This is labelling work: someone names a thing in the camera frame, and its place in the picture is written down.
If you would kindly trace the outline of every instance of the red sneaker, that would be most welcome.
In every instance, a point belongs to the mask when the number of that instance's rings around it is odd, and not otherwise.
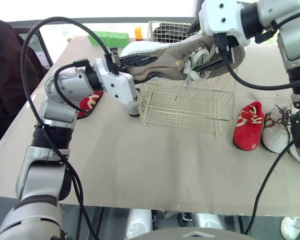
[[[237,148],[252,151],[258,147],[265,116],[261,108],[261,103],[255,101],[240,112],[233,135],[233,144]]]
[[[93,95],[85,97],[79,103],[79,107],[81,109],[92,112],[94,110],[95,106],[97,105],[97,102],[101,98],[102,93],[103,93],[102,91],[95,91]],[[83,119],[83,118],[86,118],[86,117],[87,117],[87,115],[84,112],[80,111],[79,114],[78,114],[77,119]]]

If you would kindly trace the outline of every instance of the black cable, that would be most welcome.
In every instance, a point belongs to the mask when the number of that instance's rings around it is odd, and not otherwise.
[[[78,223],[76,226],[75,240],[80,240],[81,221],[82,221],[82,209],[81,207],[79,207],[79,215],[78,215]]]
[[[85,208],[83,202],[81,201],[80,193],[78,191],[78,187],[77,187],[77,183],[76,183],[76,178],[74,176],[72,176],[72,183],[73,183],[73,188],[74,188],[74,191],[75,191],[75,195],[77,196],[79,205],[82,209],[83,216],[85,217],[85,219],[88,219],[88,222],[90,223],[90,219],[89,219],[88,213],[86,211],[86,208]],[[89,228],[90,233],[92,234],[93,238],[95,240],[99,240],[99,238],[97,237],[96,233],[94,232],[94,229],[93,229],[91,224],[88,224],[88,228]]]
[[[298,13],[296,13],[295,15],[292,15],[292,16],[286,18],[285,20],[279,22],[279,23],[275,26],[274,33],[276,33],[277,30],[278,30],[279,28],[281,28],[283,25],[285,25],[286,23],[288,23],[288,22],[290,22],[290,21],[292,21],[292,20],[295,20],[295,19],[297,19],[297,18],[300,18],[300,12],[298,12]]]
[[[60,97],[70,106],[72,107],[73,109],[75,110],[78,110],[80,112],[83,112],[85,113],[87,116],[90,115],[90,112],[88,112],[87,110],[84,110],[78,106],[76,106],[75,104],[73,104],[65,95],[64,93],[61,91],[60,87],[59,87],[59,82],[58,82],[58,77],[59,77],[59,73],[65,69],[68,69],[68,68],[72,68],[74,67],[75,65],[73,63],[71,64],[67,64],[67,65],[64,65],[60,68],[58,68],[55,73],[54,73],[54,76],[53,76],[53,84],[54,84],[54,87],[55,87],[55,90],[57,91],[57,93],[60,95]]]
[[[229,71],[229,73],[231,74],[231,76],[240,84],[251,88],[251,89],[257,89],[257,90],[265,90],[265,91],[273,91],[273,90],[283,90],[283,89],[289,89],[289,88],[298,88],[300,87],[300,80],[292,82],[292,83],[288,83],[288,84],[283,84],[283,85],[277,85],[277,86],[260,86],[260,85],[255,85],[249,82],[244,81],[243,79],[241,79],[232,69],[229,59],[226,55],[226,53],[222,53],[222,59],[223,62],[227,68],[227,70]]]
[[[261,197],[262,192],[265,189],[265,186],[270,178],[270,175],[272,174],[272,172],[274,171],[275,167],[277,166],[278,162],[280,161],[280,159],[282,158],[282,156],[288,151],[288,149],[294,144],[294,141],[292,140],[291,142],[289,142],[289,144],[282,150],[282,152],[279,154],[279,156],[276,158],[276,160],[274,161],[274,163],[272,164],[270,170],[268,171],[268,173],[266,174],[263,183],[259,189],[258,194],[256,195],[255,201],[254,201],[254,206],[253,206],[253,212],[252,212],[252,216],[251,216],[251,220],[250,223],[247,227],[247,229],[245,230],[244,234],[248,235],[248,233],[251,230],[252,225],[254,224],[255,218],[256,218],[256,213],[257,213],[257,208],[258,208],[258,203],[259,203],[259,199]]]
[[[38,124],[40,126],[42,126],[42,132],[46,138],[46,140],[48,141],[48,143],[50,144],[51,148],[53,149],[53,151],[59,156],[60,158],[60,162],[66,164],[66,166],[71,170],[72,173],[72,181],[73,182],[73,186],[75,189],[75,193],[76,193],[76,197],[78,199],[79,205],[80,205],[80,209],[82,210],[82,213],[84,215],[84,218],[86,220],[86,223],[88,225],[88,228],[91,231],[91,234],[93,235],[93,237],[95,238],[95,240],[99,240],[96,236],[96,234],[93,232],[93,228],[91,225],[91,222],[89,220],[87,211],[85,209],[85,206],[83,204],[83,188],[82,188],[82,183],[80,181],[80,178],[76,172],[76,170],[74,169],[74,167],[68,162],[67,158],[65,156],[62,155],[62,153],[59,151],[58,147],[55,145],[53,139],[51,138],[49,132],[45,129],[44,123],[42,121],[42,119],[40,118],[36,107],[31,99],[31,93],[29,90],[29,85],[28,85],[28,80],[27,80],[27,71],[26,71],[26,57],[27,57],[27,50],[28,50],[28,45],[30,42],[31,37],[34,35],[35,32],[37,32],[39,30],[40,27],[42,27],[43,25],[47,24],[47,23],[51,23],[51,22],[55,22],[55,21],[63,21],[63,22],[67,22],[67,23],[71,23],[74,24],[78,27],[80,27],[81,29],[85,30],[86,32],[88,32],[98,43],[99,45],[102,47],[105,56],[110,56],[110,53],[107,49],[107,47],[104,45],[104,43],[98,38],[98,36],[92,32],[89,28],[87,28],[86,26],[82,25],[81,23],[66,18],[66,17],[50,17],[44,20],[39,21],[36,25],[34,25],[30,31],[27,34],[27,37],[25,38],[24,42],[23,42],[23,46],[22,46],[22,50],[21,50],[21,58],[20,58],[20,68],[21,68],[21,78],[22,78],[22,86],[23,86],[23,91],[24,91],[24,95],[29,103],[29,106],[36,118],[36,121],[38,122]]]

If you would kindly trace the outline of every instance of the black chair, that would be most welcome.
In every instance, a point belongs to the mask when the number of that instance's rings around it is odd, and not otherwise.
[[[16,33],[24,40],[26,39],[30,28],[14,28]],[[37,31],[31,38],[29,42],[29,47],[36,53],[38,59],[41,62],[41,65],[49,70],[54,64],[51,60],[47,47],[45,45],[44,39],[40,31]]]

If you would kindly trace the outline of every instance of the wire basket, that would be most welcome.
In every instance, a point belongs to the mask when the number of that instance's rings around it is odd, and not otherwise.
[[[147,123],[199,129],[217,136],[233,119],[236,81],[229,73],[191,87],[182,80],[154,78],[141,84],[139,113]]]
[[[187,36],[187,30],[190,24],[167,22],[167,21],[149,21],[147,41],[160,43],[180,42]]]

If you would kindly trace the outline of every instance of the white wall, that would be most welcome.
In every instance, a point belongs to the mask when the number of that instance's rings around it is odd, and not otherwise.
[[[197,0],[0,0],[0,20],[68,18],[194,17]]]

